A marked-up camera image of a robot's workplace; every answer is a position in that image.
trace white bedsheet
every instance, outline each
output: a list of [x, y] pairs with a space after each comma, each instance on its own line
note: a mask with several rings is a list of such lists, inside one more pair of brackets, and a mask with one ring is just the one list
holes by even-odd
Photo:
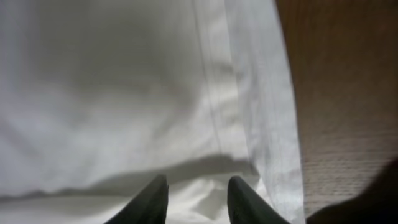
[[0, 1], [0, 223], [101, 223], [157, 174], [167, 223], [229, 223], [242, 175], [303, 223], [272, 1]]

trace white sheet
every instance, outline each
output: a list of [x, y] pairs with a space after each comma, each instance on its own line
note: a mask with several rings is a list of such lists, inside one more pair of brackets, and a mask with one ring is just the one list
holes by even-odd
[[167, 223], [228, 223], [237, 173], [303, 223], [273, 2], [0, 2], [0, 223], [104, 222], [159, 173]]

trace floor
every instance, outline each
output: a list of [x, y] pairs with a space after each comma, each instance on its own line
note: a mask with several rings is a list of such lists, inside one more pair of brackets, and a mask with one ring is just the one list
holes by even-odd
[[310, 215], [398, 156], [398, 0], [276, 1]]

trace white fabric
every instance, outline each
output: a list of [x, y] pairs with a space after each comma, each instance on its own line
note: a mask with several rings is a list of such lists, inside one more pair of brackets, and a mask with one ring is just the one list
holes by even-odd
[[1, 0], [0, 26], [0, 223], [105, 222], [156, 174], [167, 223], [228, 223], [233, 174], [303, 223], [273, 2]]

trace brown carpet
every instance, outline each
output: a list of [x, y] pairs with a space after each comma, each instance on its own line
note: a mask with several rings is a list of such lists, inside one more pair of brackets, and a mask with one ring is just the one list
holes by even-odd
[[398, 0], [277, 0], [295, 88], [307, 215], [398, 156]]

